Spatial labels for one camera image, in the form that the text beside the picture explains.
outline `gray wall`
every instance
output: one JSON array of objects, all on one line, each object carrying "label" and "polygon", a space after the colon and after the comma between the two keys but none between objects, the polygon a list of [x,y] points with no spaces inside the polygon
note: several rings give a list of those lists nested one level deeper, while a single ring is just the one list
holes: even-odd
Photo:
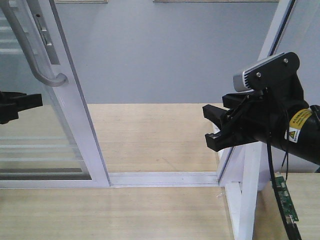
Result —
[{"label": "gray wall", "polygon": [[88,103],[216,103],[255,62],[277,3],[58,4]]}]

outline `warning label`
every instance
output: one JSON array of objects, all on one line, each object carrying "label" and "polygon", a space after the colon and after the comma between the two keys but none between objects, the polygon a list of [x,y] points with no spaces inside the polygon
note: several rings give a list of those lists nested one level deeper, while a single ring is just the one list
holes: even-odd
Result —
[{"label": "warning label", "polygon": [[[297,143],[299,134],[300,134],[299,129],[290,127],[289,128],[289,141]],[[287,131],[285,131],[285,133],[284,133],[284,139],[287,139]]]},{"label": "warning label", "polygon": [[291,131],[291,132],[289,132],[289,136],[290,136],[290,138],[295,138],[295,135],[296,135],[296,131]]},{"label": "warning label", "polygon": [[[289,141],[297,143],[301,128],[312,115],[312,111],[309,109],[302,109],[298,111],[290,120],[289,126]],[[284,133],[284,139],[287,139],[287,131]]]},{"label": "warning label", "polygon": [[312,115],[309,109],[298,111],[290,120],[290,127],[301,130],[307,119]]}]

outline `circuit board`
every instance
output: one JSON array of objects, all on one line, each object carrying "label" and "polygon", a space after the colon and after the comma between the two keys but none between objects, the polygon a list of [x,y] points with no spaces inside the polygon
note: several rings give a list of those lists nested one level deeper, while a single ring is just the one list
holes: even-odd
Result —
[{"label": "circuit board", "polygon": [[276,189],[279,193],[282,209],[287,220],[292,220],[294,222],[298,222],[298,215],[295,210],[295,206],[290,197],[286,181],[283,176],[275,177]]}]

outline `door handle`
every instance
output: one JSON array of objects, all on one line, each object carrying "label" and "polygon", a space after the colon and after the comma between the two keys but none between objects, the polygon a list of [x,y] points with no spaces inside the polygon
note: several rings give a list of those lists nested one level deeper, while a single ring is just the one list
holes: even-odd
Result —
[{"label": "door handle", "polygon": [[49,78],[49,77],[46,77],[40,71],[37,60],[36,60],[36,56],[33,52],[30,42],[20,22],[18,21],[15,13],[11,9],[9,5],[9,0],[0,0],[0,8],[2,9],[4,16],[6,17],[16,39],[20,44],[20,47],[25,55],[25,58],[29,64],[29,67],[34,77],[40,82],[42,82],[43,84],[48,85],[50,87],[60,87],[65,82],[67,82],[68,78],[63,73],[59,73],[56,77]]}]

